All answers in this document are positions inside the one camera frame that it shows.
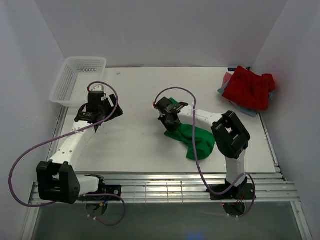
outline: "cable tie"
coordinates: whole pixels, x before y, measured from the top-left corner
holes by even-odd
[[[79,134],[80,132],[74,127],[73,128],[74,134]]]

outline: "green cloth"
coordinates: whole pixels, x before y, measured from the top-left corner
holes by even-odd
[[[178,104],[173,98],[169,99],[173,104]],[[165,136],[178,140],[188,147],[186,154],[187,159],[195,160],[195,152],[192,144],[192,125],[182,124],[175,132],[164,133]],[[215,138],[211,132],[208,132],[202,128],[195,127],[195,146],[199,160],[206,159],[210,156],[215,146]]]

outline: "red cloth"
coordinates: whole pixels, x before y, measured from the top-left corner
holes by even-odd
[[[271,74],[258,76],[238,66],[222,96],[241,107],[265,111],[268,109],[269,93],[275,89]]]

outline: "glass panel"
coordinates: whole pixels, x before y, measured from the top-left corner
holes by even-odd
[[[115,227],[87,218],[86,204],[56,203],[39,211],[33,240],[300,240],[290,202],[257,202],[238,220],[219,203],[127,204],[124,220]],[[115,222],[122,205],[110,203],[102,219]]]

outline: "black mounting bracket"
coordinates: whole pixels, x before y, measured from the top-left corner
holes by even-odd
[[[96,192],[90,192],[90,194],[114,194],[121,197],[121,185],[106,185],[99,182],[99,188]],[[108,196],[87,196],[83,195],[78,198],[78,201],[104,201]],[[119,198],[111,196],[108,201],[119,201]]]
[[[221,193],[230,187],[230,183],[227,180],[224,180],[224,184],[210,185],[212,191],[216,193]],[[248,178],[246,177],[244,181],[239,186],[233,186],[228,192],[223,195],[214,195],[210,193],[211,200],[238,200],[243,197],[243,200],[252,200],[255,197],[254,194],[254,185],[248,183]]]
[[[235,72],[237,67],[228,67],[228,72]],[[246,70],[250,71],[251,67],[247,66],[245,67]]]
[[[241,203],[223,203],[222,204],[224,211],[227,214],[230,214],[232,216],[239,216],[245,213],[246,206],[243,202]]]
[[[39,197],[43,200],[73,204],[80,192],[80,183],[68,163],[41,161],[36,167]]]

